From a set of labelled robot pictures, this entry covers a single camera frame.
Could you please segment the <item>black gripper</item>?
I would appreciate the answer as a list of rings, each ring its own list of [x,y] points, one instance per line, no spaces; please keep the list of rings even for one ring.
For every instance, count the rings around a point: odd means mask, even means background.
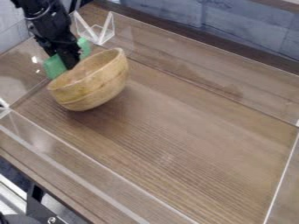
[[[71,70],[81,62],[81,47],[71,32],[71,17],[62,3],[24,3],[23,13],[37,41],[50,56],[57,53]]]

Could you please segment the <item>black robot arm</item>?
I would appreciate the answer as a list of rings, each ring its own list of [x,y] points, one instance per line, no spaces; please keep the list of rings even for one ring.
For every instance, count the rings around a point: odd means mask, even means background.
[[[71,32],[71,16],[62,0],[11,0],[23,10],[27,28],[50,56],[58,54],[71,70],[81,62],[81,46]]]

